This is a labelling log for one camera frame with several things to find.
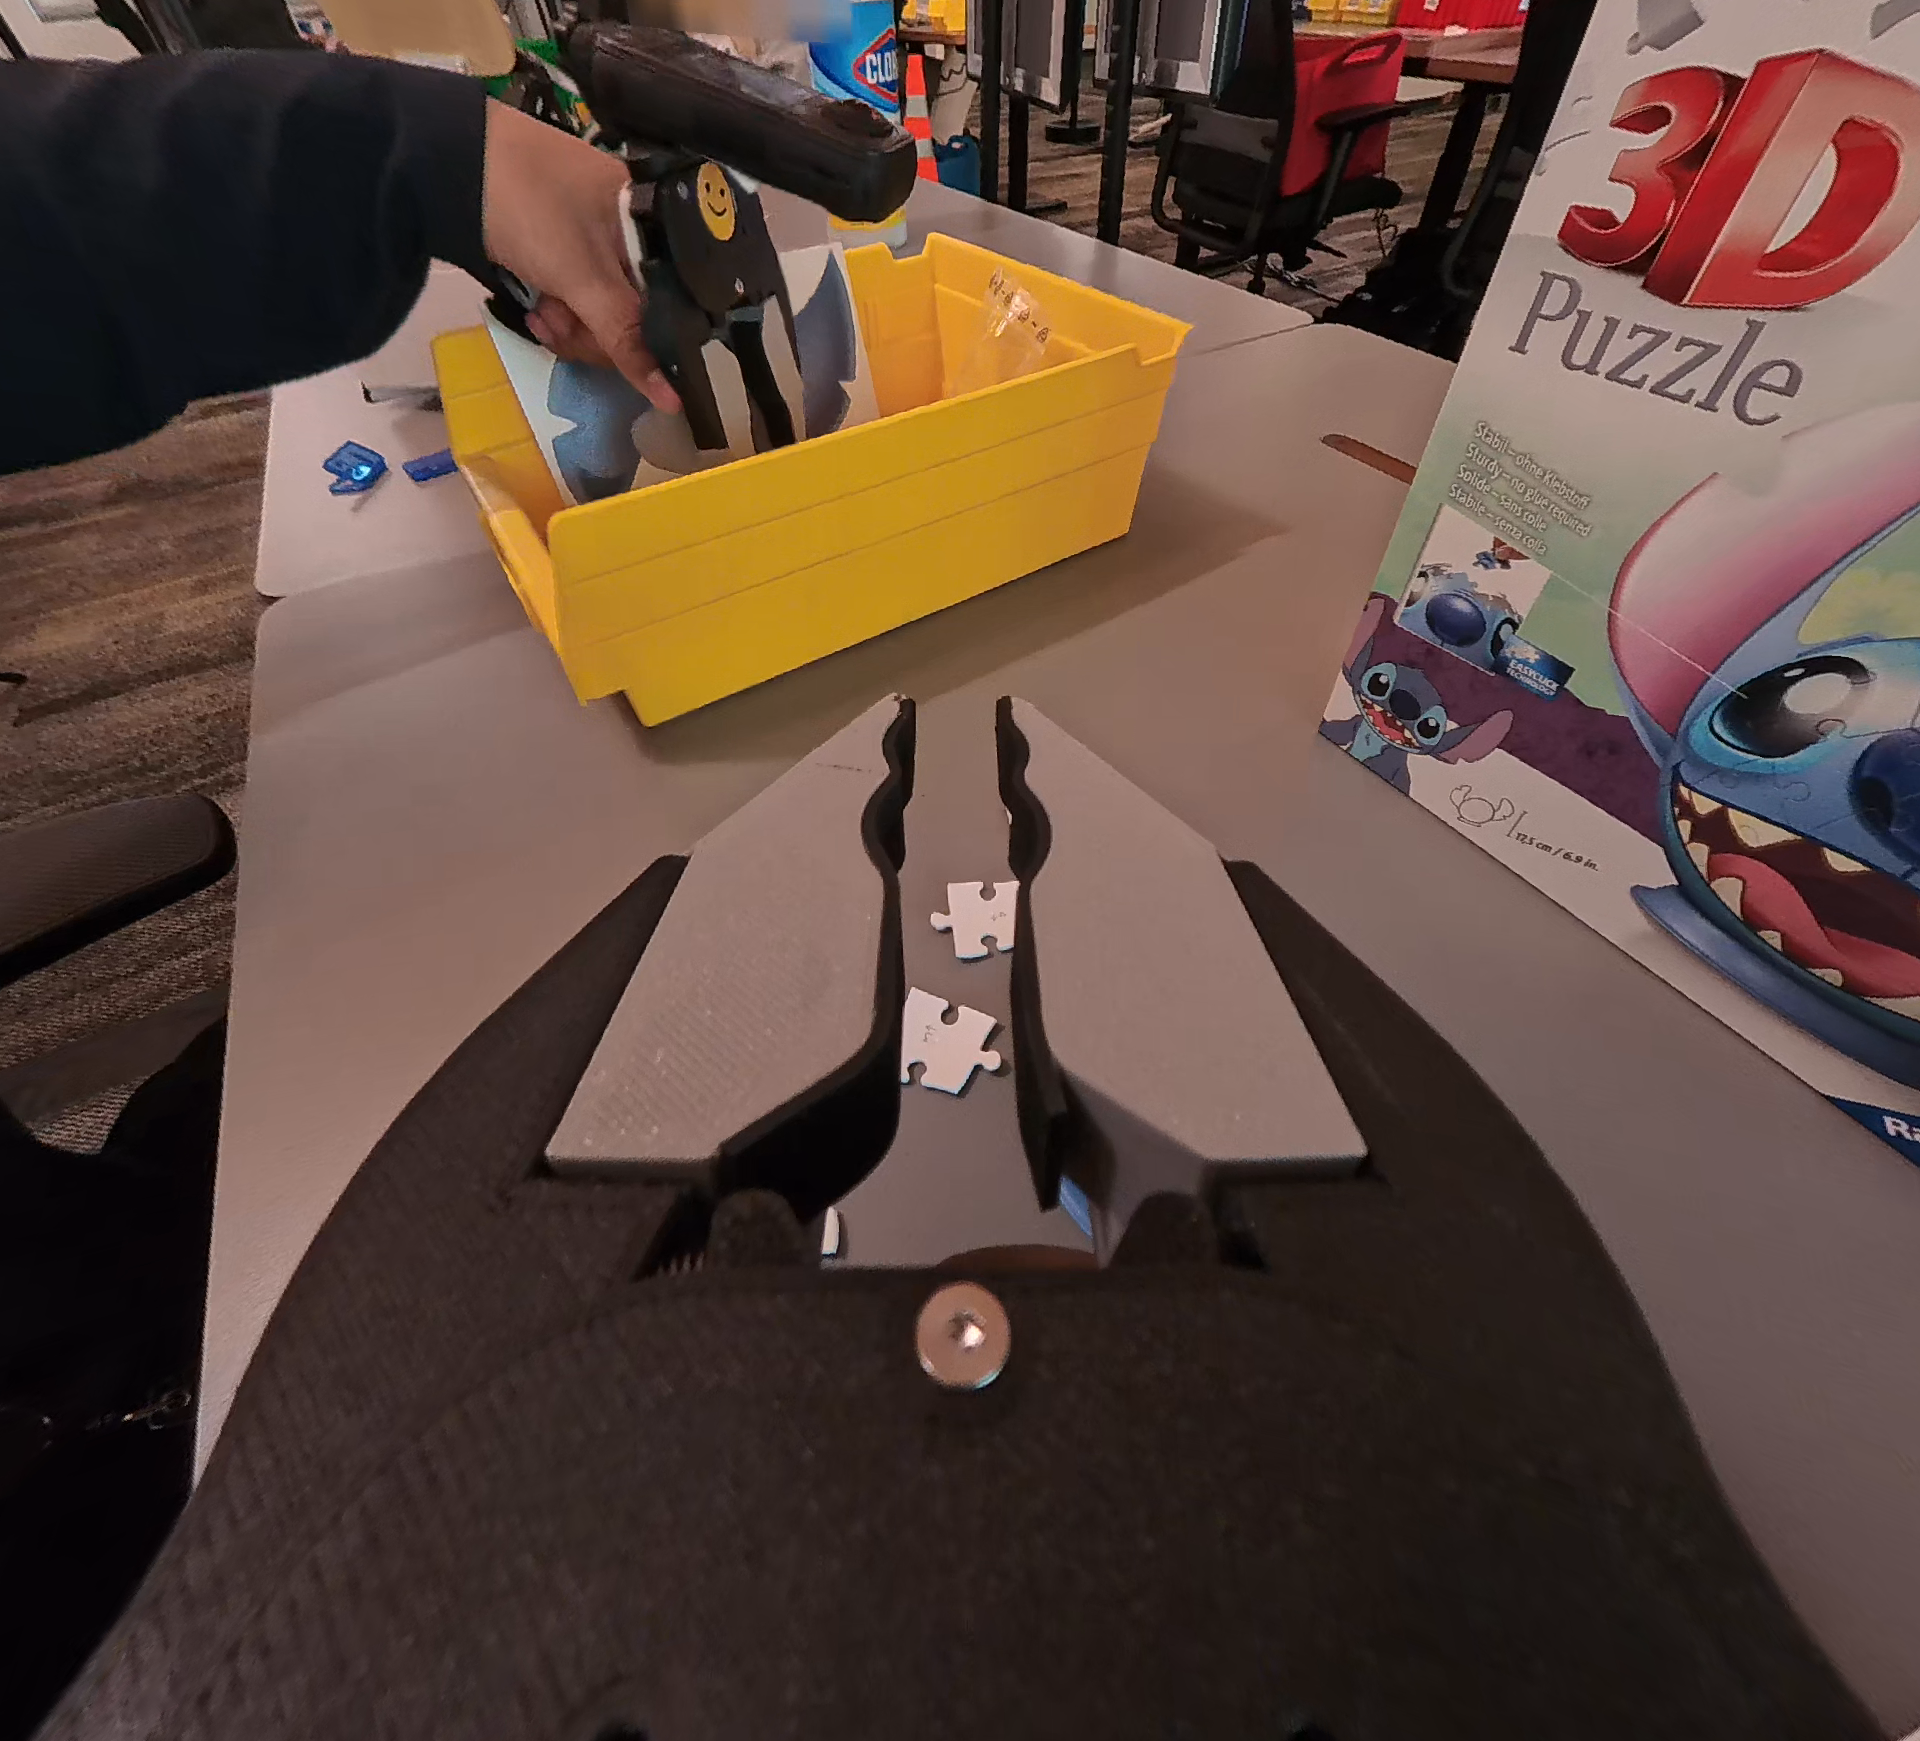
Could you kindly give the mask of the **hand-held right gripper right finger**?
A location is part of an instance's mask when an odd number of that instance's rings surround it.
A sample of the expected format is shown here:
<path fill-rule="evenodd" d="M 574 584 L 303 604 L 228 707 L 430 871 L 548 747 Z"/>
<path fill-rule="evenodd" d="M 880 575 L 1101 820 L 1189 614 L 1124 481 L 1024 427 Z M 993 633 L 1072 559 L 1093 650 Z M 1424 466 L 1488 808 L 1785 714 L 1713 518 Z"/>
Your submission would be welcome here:
<path fill-rule="evenodd" d="M 1147 1202 L 1217 1211 L 1240 1186 L 1356 1178 L 1363 1131 L 1227 859 L 1032 703 L 994 714 L 1039 1204 L 1071 1178 L 1106 1263 Z"/>

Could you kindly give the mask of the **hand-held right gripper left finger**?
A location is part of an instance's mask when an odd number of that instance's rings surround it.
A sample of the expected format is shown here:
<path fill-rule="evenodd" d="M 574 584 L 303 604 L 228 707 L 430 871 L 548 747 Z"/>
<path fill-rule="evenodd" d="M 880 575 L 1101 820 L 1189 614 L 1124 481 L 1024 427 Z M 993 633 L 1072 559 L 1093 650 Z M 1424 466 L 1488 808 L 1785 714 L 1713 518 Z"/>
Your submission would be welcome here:
<path fill-rule="evenodd" d="M 557 1175 L 836 1208 L 900 1130 L 916 707 L 880 699 L 684 859 L 545 1150 Z"/>

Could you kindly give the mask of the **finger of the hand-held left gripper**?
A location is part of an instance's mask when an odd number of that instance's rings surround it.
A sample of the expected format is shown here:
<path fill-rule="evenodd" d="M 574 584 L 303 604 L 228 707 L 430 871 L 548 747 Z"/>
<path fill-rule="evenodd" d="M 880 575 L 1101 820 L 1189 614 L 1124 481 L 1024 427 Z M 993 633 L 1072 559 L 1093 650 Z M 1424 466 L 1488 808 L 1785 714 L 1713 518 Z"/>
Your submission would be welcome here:
<path fill-rule="evenodd" d="M 804 439 L 804 379 L 781 304 L 739 306 L 721 337 L 721 395 L 735 452 Z"/>
<path fill-rule="evenodd" d="M 647 350 L 680 400 L 693 447 L 723 455 L 729 430 L 708 379 L 707 349 L 718 324 L 684 287 L 649 287 L 641 328 Z"/>

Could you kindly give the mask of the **yellow plastic bin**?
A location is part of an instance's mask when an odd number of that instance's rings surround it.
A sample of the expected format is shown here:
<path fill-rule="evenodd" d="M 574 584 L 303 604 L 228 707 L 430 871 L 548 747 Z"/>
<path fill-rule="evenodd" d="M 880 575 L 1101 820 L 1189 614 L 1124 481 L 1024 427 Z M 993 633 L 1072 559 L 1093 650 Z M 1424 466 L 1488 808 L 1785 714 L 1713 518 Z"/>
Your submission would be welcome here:
<path fill-rule="evenodd" d="M 564 507 L 488 326 L 432 340 L 451 455 L 579 701 L 677 721 L 1130 533 L 1189 324 L 924 241 L 850 257 L 877 420 L 596 504 Z M 1003 262 L 1087 359 L 949 398 Z"/>

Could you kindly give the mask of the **person's left forearm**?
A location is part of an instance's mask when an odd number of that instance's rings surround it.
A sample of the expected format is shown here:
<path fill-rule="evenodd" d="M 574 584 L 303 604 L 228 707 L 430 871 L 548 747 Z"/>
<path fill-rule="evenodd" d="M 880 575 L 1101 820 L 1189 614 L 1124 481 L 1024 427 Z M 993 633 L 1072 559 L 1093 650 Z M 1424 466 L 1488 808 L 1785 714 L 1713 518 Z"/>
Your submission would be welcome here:
<path fill-rule="evenodd" d="M 373 354 L 482 274 L 490 96 L 386 59 L 3 66 L 3 471 Z"/>

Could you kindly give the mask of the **printed cardboard puzzle box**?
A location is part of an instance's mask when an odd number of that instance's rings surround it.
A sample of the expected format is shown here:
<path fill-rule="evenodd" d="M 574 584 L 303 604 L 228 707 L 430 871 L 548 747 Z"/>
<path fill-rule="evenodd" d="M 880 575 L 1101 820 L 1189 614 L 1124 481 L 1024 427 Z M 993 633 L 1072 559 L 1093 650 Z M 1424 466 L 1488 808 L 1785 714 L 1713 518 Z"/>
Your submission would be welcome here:
<path fill-rule="evenodd" d="M 1918 1158 L 1918 0 L 1597 0 L 1321 736 Z"/>

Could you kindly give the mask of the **person's left hand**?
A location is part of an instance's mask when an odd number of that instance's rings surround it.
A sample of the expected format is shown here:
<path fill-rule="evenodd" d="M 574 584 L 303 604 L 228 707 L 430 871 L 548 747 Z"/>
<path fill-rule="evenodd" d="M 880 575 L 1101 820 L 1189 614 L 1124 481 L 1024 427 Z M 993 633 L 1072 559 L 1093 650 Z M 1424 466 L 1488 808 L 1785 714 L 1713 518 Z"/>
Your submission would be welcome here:
<path fill-rule="evenodd" d="M 627 167 L 586 140 L 488 101 L 485 244 L 534 295 L 530 334 L 555 359 L 618 372 L 660 413 L 680 398 L 644 338 L 622 234 Z"/>

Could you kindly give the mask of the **blue ear cutout sheet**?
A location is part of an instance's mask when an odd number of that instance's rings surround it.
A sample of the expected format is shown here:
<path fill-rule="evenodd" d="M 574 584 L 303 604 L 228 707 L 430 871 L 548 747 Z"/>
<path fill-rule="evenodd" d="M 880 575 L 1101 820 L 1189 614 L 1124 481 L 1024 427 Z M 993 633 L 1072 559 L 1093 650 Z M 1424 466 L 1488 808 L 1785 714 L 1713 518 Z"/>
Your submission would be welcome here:
<path fill-rule="evenodd" d="M 793 322 L 762 309 L 761 344 L 795 443 L 877 420 L 872 356 L 855 306 L 848 253 L 811 244 L 781 254 Z M 703 371 L 723 419 L 716 448 L 696 443 L 688 411 L 664 415 L 612 369 L 558 361 L 541 343 L 488 320 L 492 349 L 564 504 L 684 479 L 777 448 L 739 354 L 708 340 Z"/>

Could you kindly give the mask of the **cleaning wipes canister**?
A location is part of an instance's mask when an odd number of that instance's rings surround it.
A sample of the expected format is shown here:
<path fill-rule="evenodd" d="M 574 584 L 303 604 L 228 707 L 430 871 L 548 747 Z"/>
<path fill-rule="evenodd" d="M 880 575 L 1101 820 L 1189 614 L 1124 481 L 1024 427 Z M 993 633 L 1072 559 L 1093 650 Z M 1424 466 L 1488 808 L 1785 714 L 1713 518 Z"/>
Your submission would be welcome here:
<path fill-rule="evenodd" d="M 898 0 L 848 0 L 846 30 L 808 44 L 812 87 L 831 98 L 853 98 L 904 138 L 911 161 L 907 190 L 918 176 L 918 143 L 907 129 L 900 76 Z"/>

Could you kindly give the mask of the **clear plastic bag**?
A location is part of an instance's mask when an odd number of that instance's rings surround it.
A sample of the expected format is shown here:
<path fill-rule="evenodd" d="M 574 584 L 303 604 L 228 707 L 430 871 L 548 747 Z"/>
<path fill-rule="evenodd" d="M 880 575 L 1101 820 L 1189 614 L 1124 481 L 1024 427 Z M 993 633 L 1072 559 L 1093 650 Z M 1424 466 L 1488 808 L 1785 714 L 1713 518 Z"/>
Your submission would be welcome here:
<path fill-rule="evenodd" d="M 1057 333 L 1041 298 L 1013 265 L 993 268 L 976 314 L 949 363 L 947 398 L 1017 385 L 1088 356 L 1078 340 Z"/>

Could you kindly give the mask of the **black and red office chair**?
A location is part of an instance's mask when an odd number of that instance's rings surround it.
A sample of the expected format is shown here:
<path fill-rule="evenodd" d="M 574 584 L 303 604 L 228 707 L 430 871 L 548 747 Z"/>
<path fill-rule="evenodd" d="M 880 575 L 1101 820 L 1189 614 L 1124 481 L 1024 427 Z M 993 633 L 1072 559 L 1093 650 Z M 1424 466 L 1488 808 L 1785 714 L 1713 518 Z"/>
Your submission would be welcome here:
<path fill-rule="evenodd" d="M 1328 224 L 1395 207 L 1386 145 L 1417 112 L 1404 55 L 1399 30 L 1304 37 L 1292 0 L 1244 0 L 1225 87 L 1177 101 L 1158 143 L 1151 214 L 1177 266 L 1249 266 L 1262 293 L 1273 262 L 1296 283 Z"/>

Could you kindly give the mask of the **person's dark jacket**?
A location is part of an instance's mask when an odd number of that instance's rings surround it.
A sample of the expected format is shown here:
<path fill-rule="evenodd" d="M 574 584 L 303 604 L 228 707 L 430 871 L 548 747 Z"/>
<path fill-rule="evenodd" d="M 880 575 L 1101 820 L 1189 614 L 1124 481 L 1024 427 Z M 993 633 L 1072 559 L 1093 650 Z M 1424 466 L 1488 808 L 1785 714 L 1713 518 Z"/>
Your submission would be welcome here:
<path fill-rule="evenodd" d="M 186 1505 L 228 1028 L 94 1153 L 3 1136 L 3 1735 L 32 1737 Z"/>

